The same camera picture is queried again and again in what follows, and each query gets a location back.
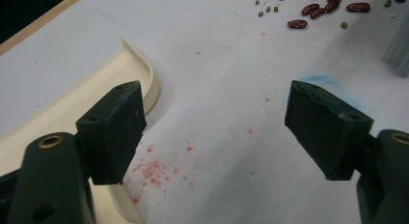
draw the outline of blue mark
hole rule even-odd
[[[341,85],[336,82],[335,80],[324,76],[324,75],[313,75],[313,76],[308,76],[301,78],[300,81],[303,82],[308,82],[308,83],[313,83],[317,84],[318,86],[321,86],[324,88],[324,90],[327,90],[325,87],[332,87],[334,90],[334,93],[332,93],[334,96],[344,100],[346,103],[350,104],[351,106],[355,107],[355,109],[361,109],[361,104],[360,102],[356,101],[355,99],[351,98],[348,93],[341,87]]]
[[[339,85],[336,81],[324,75],[314,75],[314,76],[304,77],[304,78],[301,78],[300,81],[319,83],[320,85],[332,85],[332,86]]]

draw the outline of red speckle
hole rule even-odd
[[[153,151],[154,145],[150,145],[147,149],[148,153],[150,154]]]
[[[247,133],[249,133],[249,135],[253,136],[255,134],[255,131],[252,128],[248,128]]]
[[[141,201],[142,195],[141,194],[136,194],[135,196],[133,196],[132,198],[132,203],[133,205],[136,205],[139,203],[139,201]]]
[[[174,174],[177,174],[178,172],[180,172],[180,168],[177,166],[174,166]]]
[[[126,178],[125,182],[123,183],[123,187],[128,187],[130,184],[130,178]]]

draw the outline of white table surface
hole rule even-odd
[[[360,223],[359,175],[327,182],[284,126],[289,86],[324,87],[371,116],[373,135],[409,131],[409,84],[384,60],[408,5],[343,0],[336,13],[307,17],[306,30],[289,30],[313,0],[255,1],[77,2],[0,56],[0,134],[97,67],[124,37],[161,82],[124,178],[146,223]],[[369,14],[344,10],[361,1],[370,2]],[[258,17],[266,6],[280,10]],[[144,177],[147,170],[153,176]]]

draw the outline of beige tray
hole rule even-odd
[[[109,60],[38,114],[0,139],[0,175],[20,167],[25,149],[33,140],[57,131],[74,134],[77,131],[75,121],[100,98],[113,87],[134,80],[141,82],[144,110],[147,114],[159,94],[159,81],[150,64],[128,42],[123,40],[123,47]],[[131,203],[126,201],[126,204],[123,204],[122,187],[109,187],[108,190],[123,217],[128,221],[137,222],[136,216],[128,209],[127,202],[130,206]],[[98,220],[98,223],[105,223],[105,221]]]

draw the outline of screw hole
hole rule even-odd
[[[43,205],[39,208],[37,208],[34,212],[33,215],[31,216],[31,219],[34,222],[43,222],[45,219],[51,217],[54,215],[55,209],[51,204],[46,204]]]
[[[407,144],[409,145],[409,136],[400,134],[400,133],[394,133],[391,134],[391,138],[394,139],[395,141],[402,143],[402,144]]]
[[[90,119],[91,122],[98,122],[100,118],[98,116],[94,116]]]
[[[43,138],[39,142],[39,148],[41,149],[48,149],[55,147],[59,145],[61,142],[63,142],[63,136],[62,135],[51,135],[46,138]]]

